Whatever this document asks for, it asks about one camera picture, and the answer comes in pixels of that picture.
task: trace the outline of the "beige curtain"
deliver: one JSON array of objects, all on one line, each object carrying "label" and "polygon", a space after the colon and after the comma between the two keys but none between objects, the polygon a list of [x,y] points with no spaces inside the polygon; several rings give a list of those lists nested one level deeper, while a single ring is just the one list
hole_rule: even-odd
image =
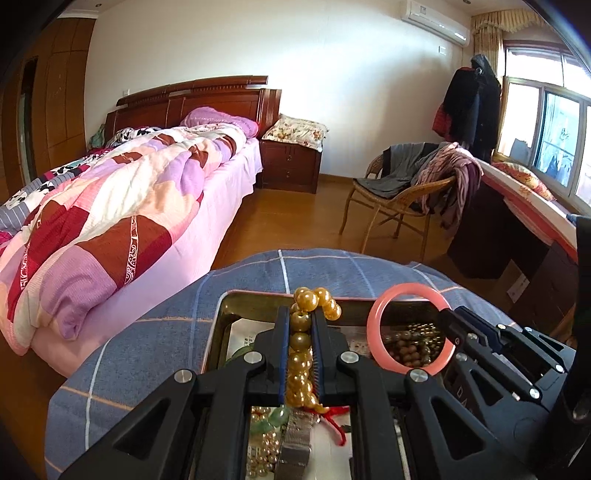
[{"label": "beige curtain", "polygon": [[476,15],[472,17],[474,54],[486,55],[492,69],[502,78],[505,74],[503,32],[514,33],[535,25],[550,28],[542,17],[525,8]]}]

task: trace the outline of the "white air conditioner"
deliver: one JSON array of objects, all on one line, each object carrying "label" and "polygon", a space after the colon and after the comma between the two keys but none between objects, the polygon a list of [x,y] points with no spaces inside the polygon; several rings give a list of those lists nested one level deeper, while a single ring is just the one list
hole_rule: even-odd
[{"label": "white air conditioner", "polygon": [[402,20],[436,33],[461,47],[467,47],[470,44],[470,30],[468,28],[414,0],[402,2]]}]

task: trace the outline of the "chair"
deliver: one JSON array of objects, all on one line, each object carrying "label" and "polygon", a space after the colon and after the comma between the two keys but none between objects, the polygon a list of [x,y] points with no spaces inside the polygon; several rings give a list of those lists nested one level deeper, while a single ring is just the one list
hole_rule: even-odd
[{"label": "chair", "polygon": [[[367,179],[371,174],[375,175],[375,178],[378,178],[380,172],[382,171],[382,166],[384,164],[384,159],[382,155],[376,157],[370,164],[365,173],[365,178]],[[403,190],[398,195],[396,195],[393,199],[384,199],[377,195],[371,193],[368,189],[363,187],[357,180],[353,180],[353,189],[349,196],[347,197],[347,202],[345,203],[345,214],[343,216],[343,224],[340,227],[339,235],[343,234],[345,230],[345,225],[347,224],[347,216],[349,214],[349,204],[351,202],[356,202],[361,205],[364,205],[368,208],[373,209],[374,214],[371,217],[367,230],[365,232],[365,237],[363,238],[363,243],[361,244],[361,253],[365,252],[365,247],[367,246],[369,233],[374,226],[374,222],[376,217],[379,213],[384,213],[388,215],[388,218],[380,222],[378,225],[383,225],[390,220],[396,220],[398,222],[398,226],[396,227],[396,232],[394,233],[394,238],[398,238],[398,234],[400,233],[400,228],[404,225],[417,232],[419,235],[423,237],[423,243],[421,245],[421,257],[420,261],[422,262],[425,258],[425,249],[427,248],[427,236],[429,233],[429,223],[431,221],[430,212],[428,215],[423,214],[422,212],[417,212],[410,208],[411,204],[416,200],[420,199],[424,195],[431,195],[433,193],[440,192],[444,189],[448,189],[452,186],[452,184],[456,181],[455,176],[451,176],[444,180],[438,180],[431,183],[424,183],[422,185],[415,185],[412,187]],[[357,198],[353,198],[353,194],[358,192],[364,200],[371,202],[371,204],[363,202]],[[421,231],[418,228],[409,225],[408,223],[404,222],[404,216],[413,216],[413,217],[425,217],[425,227]]]}]

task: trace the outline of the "pink bangle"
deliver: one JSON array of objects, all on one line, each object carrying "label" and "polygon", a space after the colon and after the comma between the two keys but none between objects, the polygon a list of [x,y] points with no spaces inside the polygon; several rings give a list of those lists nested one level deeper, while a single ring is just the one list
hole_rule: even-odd
[{"label": "pink bangle", "polygon": [[[390,303],[396,297],[405,294],[416,295],[427,299],[433,303],[433,305],[435,305],[439,311],[450,308],[443,295],[421,283],[401,283],[398,285],[393,285],[384,293],[382,293],[380,297],[374,302],[374,305],[369,312],[367,324],[369,350],[371,351],[371,354],[374,356],[374,359],[377,361],[379,366],[381,366],[383,369],[391,370],[400,374],[406,374],[413,368],[406,367],[405,365],[398,363],[389,355],[386,347],[384,346],[384,342],[382,341],[380,324],[382,322],[382,314],[384,313],[386,305],[388,305],[388,303]],[[455,349],[455,345],[446,339],[443,349],[441,349],[441,353],[437,356],[432,364],[422,367],[422,369],[430,375],[436,375],[450,361]]]}]

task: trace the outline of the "wooden headboard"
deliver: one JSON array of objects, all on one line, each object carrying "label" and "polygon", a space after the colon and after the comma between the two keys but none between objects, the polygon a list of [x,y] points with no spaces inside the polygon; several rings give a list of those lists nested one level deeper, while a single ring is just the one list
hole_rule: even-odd
[{"label": "wooden headboard", "polygon": [[120,98],[107,114],[105,139],[125,127],[177,127],[199,106],[211,106],[259,124],[261,138],[279,117],[281,90],[266,88],[266,76],[215,77],[173,83]]}]

